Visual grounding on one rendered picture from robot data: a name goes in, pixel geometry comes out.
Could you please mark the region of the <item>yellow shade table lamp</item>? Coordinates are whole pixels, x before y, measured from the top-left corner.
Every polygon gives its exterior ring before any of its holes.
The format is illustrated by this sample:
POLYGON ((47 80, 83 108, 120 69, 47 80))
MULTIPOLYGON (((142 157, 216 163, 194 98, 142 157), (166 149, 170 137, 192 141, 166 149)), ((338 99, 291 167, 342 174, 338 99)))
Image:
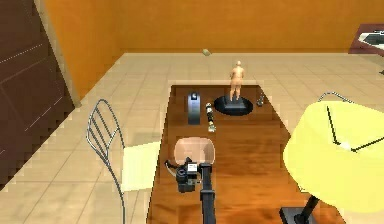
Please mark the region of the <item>yellow shade table lamp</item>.
POLYGON ((384 224, 384 112, 342 101, 309 105, 291 133, 285 167, 346 224, 384 224))

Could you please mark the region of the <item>brown wooden table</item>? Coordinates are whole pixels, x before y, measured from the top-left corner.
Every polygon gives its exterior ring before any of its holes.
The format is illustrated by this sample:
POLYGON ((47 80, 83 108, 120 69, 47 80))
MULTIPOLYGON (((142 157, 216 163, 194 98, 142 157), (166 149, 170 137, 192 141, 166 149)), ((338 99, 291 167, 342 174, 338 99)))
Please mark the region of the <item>brown wooden table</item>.
POLYGON ((203 224, 198 191, 180 193, 165 167, 174 159, 176 142, 184 137, 209 138, 215 146, 212 184, 217 224, 282 224, 282 207, 303 207, 309 195, 300 192, 285 169, 282 152, 289 140, 280 117, 266 102, 245 116, 214 114, 216 131, 208 131, 205 114, 190 125, 187 95, 197 91, 201 103, 229 92, 224 85, 174 85, 168 102, 159 162, 147 224, 203 224))

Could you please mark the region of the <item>blue grey remote control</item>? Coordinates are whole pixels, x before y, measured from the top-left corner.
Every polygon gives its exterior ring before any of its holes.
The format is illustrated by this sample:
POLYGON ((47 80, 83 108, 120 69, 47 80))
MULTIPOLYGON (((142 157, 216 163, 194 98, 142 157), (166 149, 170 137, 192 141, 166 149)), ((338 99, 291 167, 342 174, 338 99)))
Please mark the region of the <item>blue grey remote control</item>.
POLYGON ((191 92, 188 95, 188 124, 200 124, 200 95, 197 92, 191 92))

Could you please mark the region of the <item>tan figure statue black base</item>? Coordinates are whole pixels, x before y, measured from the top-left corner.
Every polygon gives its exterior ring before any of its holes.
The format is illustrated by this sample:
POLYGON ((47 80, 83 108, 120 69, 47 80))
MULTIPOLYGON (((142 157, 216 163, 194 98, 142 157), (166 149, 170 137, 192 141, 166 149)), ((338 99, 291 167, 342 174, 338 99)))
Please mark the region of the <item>tan figure statue black base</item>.
POLYGON ((253 104, 248 99, 241 96, 244 73, 245 70, 242 67, 242 62, 237 61, 229 75, 229 93, 218 97, 214 101, 214 107, 220 113, 229 116, 244 116, 253 110, 253 104))

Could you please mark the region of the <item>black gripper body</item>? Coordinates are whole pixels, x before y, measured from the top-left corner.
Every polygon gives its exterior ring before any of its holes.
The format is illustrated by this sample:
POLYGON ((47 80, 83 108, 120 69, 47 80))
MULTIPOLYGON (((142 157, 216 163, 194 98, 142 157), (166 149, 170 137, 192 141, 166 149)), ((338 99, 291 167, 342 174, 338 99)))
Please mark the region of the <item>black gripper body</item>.
POLYGON ((198 180, 198 166, 186 165, 180 166, 176 170, 176 181, 180 193, 193 192, 198 180))

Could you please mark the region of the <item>dark brown room door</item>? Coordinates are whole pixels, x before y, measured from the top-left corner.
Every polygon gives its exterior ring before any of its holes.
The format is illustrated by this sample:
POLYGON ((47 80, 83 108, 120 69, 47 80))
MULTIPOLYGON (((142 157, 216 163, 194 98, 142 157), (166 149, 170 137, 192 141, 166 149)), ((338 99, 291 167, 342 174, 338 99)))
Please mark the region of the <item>dark brown room door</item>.
POLYGON ((73 110, 34 0, 0 0, 0 190, 73 110))

